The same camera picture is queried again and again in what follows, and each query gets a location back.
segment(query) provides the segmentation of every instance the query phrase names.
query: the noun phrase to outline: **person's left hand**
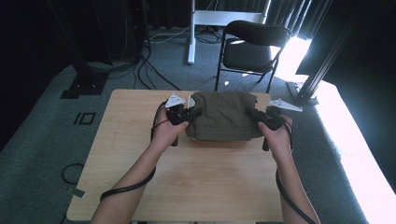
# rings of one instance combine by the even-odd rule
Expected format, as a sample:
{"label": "person's left hand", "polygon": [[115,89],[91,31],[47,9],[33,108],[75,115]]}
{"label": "person's left hand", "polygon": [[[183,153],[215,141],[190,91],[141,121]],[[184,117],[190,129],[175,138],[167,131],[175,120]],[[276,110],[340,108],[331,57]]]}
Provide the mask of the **person's left hand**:
{"label": "person's left hand", "polygon": [[187,121],[184,121],[178,125],[173,125],[166,117],[166,108],[161,109],[160,115],[157,118],[157,124],[159,124],[155,130],[151,143],[158,144],[159,147],[164,149],[170,147],[176,140],[177,136],[183,132],[189,126]]}

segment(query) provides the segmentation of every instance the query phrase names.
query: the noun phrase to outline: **chair backrest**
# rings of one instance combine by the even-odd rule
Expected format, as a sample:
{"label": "chair backrest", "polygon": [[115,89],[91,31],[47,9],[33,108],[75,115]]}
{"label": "chair backrest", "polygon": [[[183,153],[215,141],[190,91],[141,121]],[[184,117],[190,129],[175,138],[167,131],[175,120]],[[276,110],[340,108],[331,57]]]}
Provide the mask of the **chair backrest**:
{"label": "chair backrest", "polygon": [[251,21],[231,21],[224,28],[226,35],[234,35],[254,45],[284,48],[291,38],[291,31],[283,26],[266,25]]}

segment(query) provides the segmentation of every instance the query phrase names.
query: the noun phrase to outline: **forearm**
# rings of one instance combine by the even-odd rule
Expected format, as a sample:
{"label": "forearm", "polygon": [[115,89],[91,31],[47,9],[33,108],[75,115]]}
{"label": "forearm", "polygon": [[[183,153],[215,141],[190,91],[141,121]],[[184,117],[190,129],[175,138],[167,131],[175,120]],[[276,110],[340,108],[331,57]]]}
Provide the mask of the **forearm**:
{"label": "forearm", "polygon": [[[155,168],[164,148],[150,144],[131,169],[114,185],[124,188],[146,179]],[[104,198],[98,205],[92,223],[129,223],[139,205],[146,186],[114,194]]]}
{"label": "forearm", "polygon": [[[300,177],[290,155],[276,160],[280,183],[291,200],[315,223],[319,223],[317,214],[304,192]],[[305,223],[303,218],[281,196],[282,214],[285,223]]]}

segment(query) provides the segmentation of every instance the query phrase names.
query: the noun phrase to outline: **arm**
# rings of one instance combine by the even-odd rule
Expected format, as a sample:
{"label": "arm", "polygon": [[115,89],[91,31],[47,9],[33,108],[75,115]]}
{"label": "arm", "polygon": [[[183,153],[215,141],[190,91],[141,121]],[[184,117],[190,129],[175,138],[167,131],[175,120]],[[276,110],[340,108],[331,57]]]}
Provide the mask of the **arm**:
{"label": "arm", "polygon": [[[163,107],[158,123],[164,120],[167,120],[167,117]],[[147,149],[137,159],[131,169],[114,185],[113,189],[131,186],[146,179],[156,166],[161,155],[187,126],[188,122],[174,126],[170,121],[157,126]],[[139,205],[145,187],[104,198],[96,208],[92,223],[129,223]]]}
{"label": "arm", "polygon": [[[288,123],[292,123],[290,118],[284,118]],[[319,224],[320,221],[318,216],[304,192],[293,157],[291,156],[290,137],[286,127],[282,126],[276,131],[271,131],[264,123],[259,122],[259,128],[267,139],[268,146],[273,153],[279,180],[283,189],[304,213],[314,220],[315,223]],[[306,221],[304,221],[304,219],[294,211],[283,196],[281,196],[280,202],[285,223],[306,223]]]}

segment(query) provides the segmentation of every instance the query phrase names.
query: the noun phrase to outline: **folded fabric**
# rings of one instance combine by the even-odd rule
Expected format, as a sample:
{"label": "folded fabric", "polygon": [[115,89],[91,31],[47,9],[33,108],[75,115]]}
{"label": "folded fabric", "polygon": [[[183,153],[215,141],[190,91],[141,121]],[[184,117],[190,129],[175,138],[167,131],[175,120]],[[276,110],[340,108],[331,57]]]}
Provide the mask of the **folded fabric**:
{"label": "folded fabric", "polygon": [[254,108],[257,97],[241,91],[199,91],[191,98],[195,101],[192,110],[202,109],[186,129],[190,138],[210,141],[249,141],[262,137],[257,122],[245,111]]}

